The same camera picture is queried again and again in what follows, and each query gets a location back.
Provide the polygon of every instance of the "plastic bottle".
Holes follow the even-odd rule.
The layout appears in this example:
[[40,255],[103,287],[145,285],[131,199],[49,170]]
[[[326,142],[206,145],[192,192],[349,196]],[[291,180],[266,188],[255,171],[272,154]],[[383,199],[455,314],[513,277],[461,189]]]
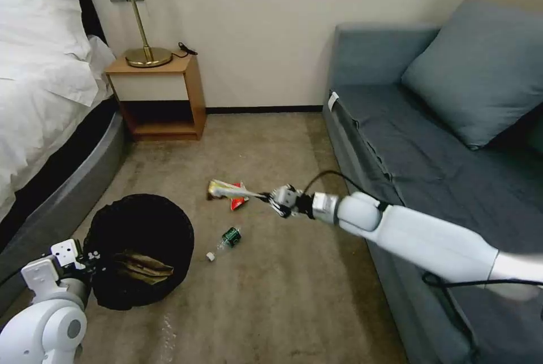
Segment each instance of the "plastic bottle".
[[225,250],[233,248],[242,239],[242,234],[236,227],[230,227],[221,237],[221,242],[217,244],[217,250],[215,253],[208,252],[205,256],[209,262],[215,261],[217,254],[222,254]]

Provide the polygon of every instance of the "beige carpet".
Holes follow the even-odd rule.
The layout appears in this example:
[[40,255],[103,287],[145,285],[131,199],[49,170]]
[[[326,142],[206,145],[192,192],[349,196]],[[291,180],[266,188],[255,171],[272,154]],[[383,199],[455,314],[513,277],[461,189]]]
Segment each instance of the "beige carpet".
[[[132,193],[168,197],[194,226],[192,264],[155,305],[117,312],[91,300],[80,363],[405,363],[363,240],[255,200],[235,212],[205,200],[212,178],[302,188],[328,168],[337,163],[320,114],[215,115],[200,142],[134,145],[95,211]],[[346,193],[333,176],[314,189]],[[209,263],[230,226],[242,241]]]

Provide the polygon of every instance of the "white bedsheet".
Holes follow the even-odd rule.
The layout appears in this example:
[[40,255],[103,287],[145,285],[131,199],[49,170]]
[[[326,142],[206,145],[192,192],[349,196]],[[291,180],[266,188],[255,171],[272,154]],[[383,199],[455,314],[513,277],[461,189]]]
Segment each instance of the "white bedsheet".
[[103,70],[109,48],[91,38],[88,62],[0,42],[0,221],[47,159],[111,93]]

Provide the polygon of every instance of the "sofa armrest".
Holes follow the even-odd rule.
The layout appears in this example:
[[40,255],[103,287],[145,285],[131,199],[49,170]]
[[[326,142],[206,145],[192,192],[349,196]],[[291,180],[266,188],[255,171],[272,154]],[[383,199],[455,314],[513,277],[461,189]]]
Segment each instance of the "sofa armrest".
[[409,64],[434,40],[429,24],[347,23],[335,29],[328,88],[399,82]]

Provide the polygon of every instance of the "nightstand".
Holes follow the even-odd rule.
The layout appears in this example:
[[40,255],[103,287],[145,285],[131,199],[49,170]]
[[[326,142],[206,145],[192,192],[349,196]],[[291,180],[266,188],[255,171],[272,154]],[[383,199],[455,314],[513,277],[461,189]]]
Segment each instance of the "nightstand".
[[136,141],[200,139],[206,115],[195,56],[151,68],[131,67],[121,57],[105,72]]

